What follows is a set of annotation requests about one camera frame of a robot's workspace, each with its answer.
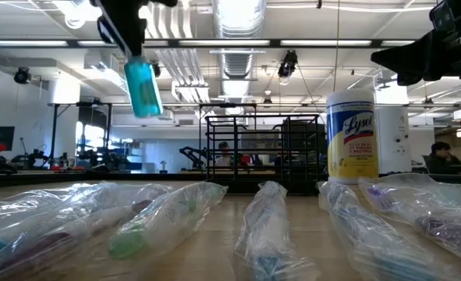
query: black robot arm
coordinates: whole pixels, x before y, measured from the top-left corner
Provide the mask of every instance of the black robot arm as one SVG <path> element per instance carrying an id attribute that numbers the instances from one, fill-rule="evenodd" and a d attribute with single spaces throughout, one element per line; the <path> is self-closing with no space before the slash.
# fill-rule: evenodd
<path id="1" fill-rule="evenodd" d="M 125 56 L 142 55 L 147 21 L 138 17 L 140 7 L 149 0 L 90 0 L 91 5 L 102 10 L 98 18 L 98 32 L 103 41 L 116 43 Z M 174 7 L 178 0 L 155 0 L 168 7 Z"/>

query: person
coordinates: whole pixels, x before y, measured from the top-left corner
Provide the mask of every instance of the person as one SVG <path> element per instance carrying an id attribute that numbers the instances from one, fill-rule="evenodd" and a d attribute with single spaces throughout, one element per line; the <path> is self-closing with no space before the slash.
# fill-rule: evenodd
<path id="1" fill-rule="evenodd" d="M 431 145 L 426 166 L 431 174 L 458 174 L 461 171 L 461 162 L 450 154 L 450 145 L 443 141 Z"/>
<path id="2" fill-rule="evenodd" d="M 230 167 L 232 165 L 232 154 L 225 153 L 226 151 L 230 150 L 229 144 L 227 144 L 226 141 L 223 141 L 218 144 L 218 148 L 223 150 L 224 155 L 216 159 L 215 165 L 217 167 Z"/>

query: metal cage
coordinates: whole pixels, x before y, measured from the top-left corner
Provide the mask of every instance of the metal cage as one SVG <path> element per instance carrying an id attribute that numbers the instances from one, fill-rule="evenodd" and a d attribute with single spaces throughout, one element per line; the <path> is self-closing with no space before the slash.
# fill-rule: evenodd
<path id="1" fill-rule="evenodd" d="M 270 114 L 260 119 L 284 119 L 268 130 L 257 130 L 256 115 L 206 116 L 206 177 L 211 182 L 233 182 L 242 188 L 274 180 L 290 192 L 315 193 L 326 158 L 325 131 L 318 114 L 298 116 Z M 219 148 L 219 142 L 233 148 Z M 230 157 L 231 165 L 217 165 L 218 157 Z"/>

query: white container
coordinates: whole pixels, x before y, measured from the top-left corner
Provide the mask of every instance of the white container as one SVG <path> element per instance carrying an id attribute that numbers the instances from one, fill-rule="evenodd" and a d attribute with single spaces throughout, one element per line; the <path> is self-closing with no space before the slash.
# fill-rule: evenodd
<path id="1" fill-rule="evenodd" d="M 378 108 L 379 173 L 412 172 L 407 108 Z"/>
<path id="2" fill-rule="evenodd" d="M 361 176 L 377 178 L 378 141 L 374 94 L 363 89 L 327 97 L 329 181 L 357 184 Z"/>

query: wrapped toothbrush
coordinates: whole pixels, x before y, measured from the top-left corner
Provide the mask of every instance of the wrapped toothbrush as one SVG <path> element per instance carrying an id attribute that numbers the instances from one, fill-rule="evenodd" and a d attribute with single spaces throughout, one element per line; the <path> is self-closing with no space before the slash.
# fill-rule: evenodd
<path id="1" fill-rule="evenodd" d="M 113 231 L 131 220 L 152 200 L 171 190 L 171 187 L 157 184 L 100 183 L 80 187 L 79 192 L 72 193 L 51 211 L 2 227 L 0 279 L 15 276 L 29 279 L 41 272 L 65 268 L 67 265 L 63 261 L 68 257 L 74 254 L 85 257 L 90 251 L 82 251 L 84 248 L 91 249 L 91 245 L 98 244 L 101 239 L 107 240 Z M 80 265 L 75 258 L 71 263 Z"/>
<path id="2" fill-rule="evenodd" d="M 195 183 L 156 198 L 110 239 L 115 260 L 144 260 L 169 252 L 196 232 L 227 187 Z"/>
<path id="3" fill-rule="evenodd" d="M 371 204 L 380 206 L 381 210 L 405 204 L 401 201 L 416 200 L 433 206 L 461 208 L 461 184 L 439 183 L 424 174 L 396 174 L 376 180 L 361 179 L 359 183 Z"/>
<path id="4" fill-rule="evenodd" d="M 280 184 L 268 181 L 260 184 L 260 191 L 247 207 L 235 248 L 238 280 L 315 279 L 318 275 L 311 260 L 297 257 L 289 238 L 286 194 Z"/>
<path id="5" fill-rule="evenodd" d="M 449 266 L 362 208 L 349 187 L 325 183 L 320 192 L 321 208 L 329 212 L 352 267 L 364 280 L 461 280 Z"/>
<path id="6" fill-rule="evenodd" d="M 359 186 L 378 211 L 410 224 L 461 258 L 461 185 L 401 174 L 360 179 Z"/>

